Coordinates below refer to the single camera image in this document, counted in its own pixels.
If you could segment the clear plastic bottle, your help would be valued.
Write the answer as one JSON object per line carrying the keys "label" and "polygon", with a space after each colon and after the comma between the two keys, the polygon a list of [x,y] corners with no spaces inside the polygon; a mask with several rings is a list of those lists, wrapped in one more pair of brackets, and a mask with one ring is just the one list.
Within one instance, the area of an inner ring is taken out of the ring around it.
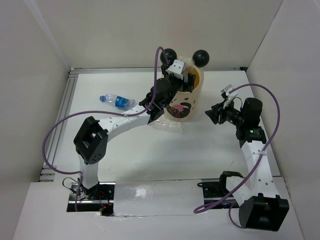
{"label": "clear plastic bottle", "polygon": [[177,121],[171,121],[166,118],[159,118],[151,123],[151,126],[159,131],[183,134],[185,132],[184,125]]}

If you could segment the blue label bottle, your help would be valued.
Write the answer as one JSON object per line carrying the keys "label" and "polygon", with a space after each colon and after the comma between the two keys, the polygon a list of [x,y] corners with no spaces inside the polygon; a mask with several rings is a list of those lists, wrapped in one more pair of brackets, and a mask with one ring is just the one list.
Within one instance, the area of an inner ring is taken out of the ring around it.
{"label": "blue label bottle", "polygon": [[129,110],[137,105],[135,99],[128,99],[116,94],[101,95],[99,100],[109,106],[113,106],[121,110]]}

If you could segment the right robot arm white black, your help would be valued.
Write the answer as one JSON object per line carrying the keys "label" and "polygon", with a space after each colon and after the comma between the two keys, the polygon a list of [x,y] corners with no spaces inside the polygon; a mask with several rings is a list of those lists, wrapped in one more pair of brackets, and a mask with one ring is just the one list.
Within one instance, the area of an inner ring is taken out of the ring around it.
{"label": "right robot arm white black", "polygon": [[218,190],[223,196],[232,194],[239,206],[238,217],[242,228],[277,232],[289,209],[287,199],[276,188],[268,154],[267,138],[259,125],[263,103],[256,98],[247,98],[240,110],[234,102],[218,103],[205,114],[216,124],[229,122],[236,127],[236,138],[245,157],[248,179],[234,171],[220,175]]}

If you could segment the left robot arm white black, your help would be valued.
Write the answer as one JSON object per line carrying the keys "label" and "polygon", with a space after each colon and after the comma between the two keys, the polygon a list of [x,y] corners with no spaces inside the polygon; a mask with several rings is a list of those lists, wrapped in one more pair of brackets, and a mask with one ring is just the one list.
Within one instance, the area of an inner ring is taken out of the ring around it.
{"label": "left robot arm white black", "polygon": [[100,191],[98,166],[106,154],[108,142],[133,128],[158,120],[176,101],[180,89],[186,88],[191,93],[197,81],[197,75],[191,72],[183,79],[166,73],[136,106],[120,114],[113,113],[109,118],[97,120],[89,116],[84,120],[73,142],[80,160],[79,188],[86,199],[94,199]]}

